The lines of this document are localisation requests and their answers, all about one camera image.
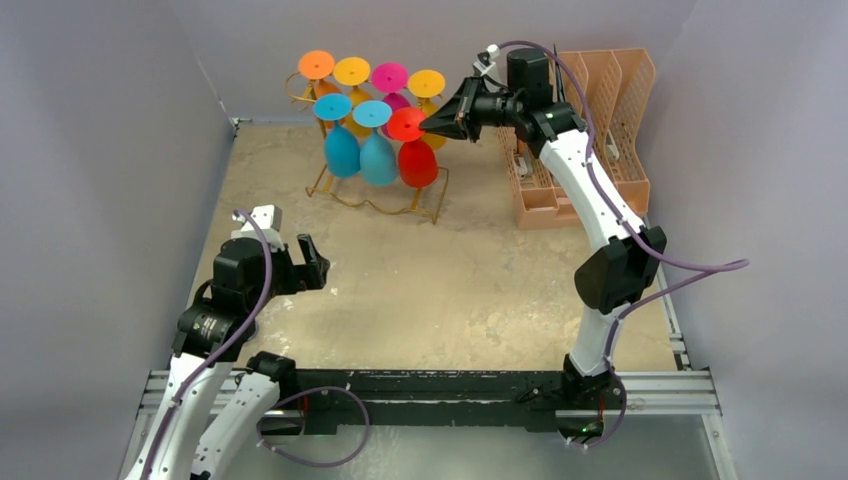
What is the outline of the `light blue wine glass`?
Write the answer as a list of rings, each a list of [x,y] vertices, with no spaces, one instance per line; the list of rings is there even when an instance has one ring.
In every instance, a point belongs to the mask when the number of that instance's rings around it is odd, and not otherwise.
[[[392,113],[388,104],[378,100],[365,101],[353,110],[353,120],[370,130],[360,148],[360,173],[372,186],[391,185],[398,177],[395,151],[381,134]]]

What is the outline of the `red wine glass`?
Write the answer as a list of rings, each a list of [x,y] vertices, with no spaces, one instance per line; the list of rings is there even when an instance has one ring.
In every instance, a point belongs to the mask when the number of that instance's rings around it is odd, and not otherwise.
[[[439,173],[434,150],[424,140],[420,124],[426,119],[417,107],[394,111],[387,123],[389,136],[400,143],[397,163],[401,180],[407,186],[424,188],[431,185]]]

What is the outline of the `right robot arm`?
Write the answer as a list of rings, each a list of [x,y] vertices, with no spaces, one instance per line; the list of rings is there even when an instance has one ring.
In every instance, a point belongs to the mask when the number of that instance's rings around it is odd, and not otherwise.
[[[503,45],[481,52],[474,73],[434,114],[422,120],[425,133],[475,142],[485,126],[510,127],[553,175],[580,219],[592,255],[575,271],[574,284],[584,310],[575,346],[566,355],[560,391],[584,407],[607,387],[619,386],[613,351],[621,321],[645,303],[667,237],[646,227],[621,197],[594,151],[596,128],[582,87],[576,110],[554,98],[550,66],[576,75],[550,49],[528,41],[508,41],[507,82],[493,90],[489,76]]]

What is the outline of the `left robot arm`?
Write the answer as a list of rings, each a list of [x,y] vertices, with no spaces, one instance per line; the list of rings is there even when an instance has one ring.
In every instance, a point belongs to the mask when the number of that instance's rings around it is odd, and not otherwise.
[[[178,319],[165,393],[129,478],[219,479],[264,412],[295,402],[295,361],[261,352],[223,410],[210,415],[267,301],[326,284],[329,261],[310,235],[297,240],[300,265],[279,240],[265,251],[258,239],[239,232],[221,246],[212,278]]]

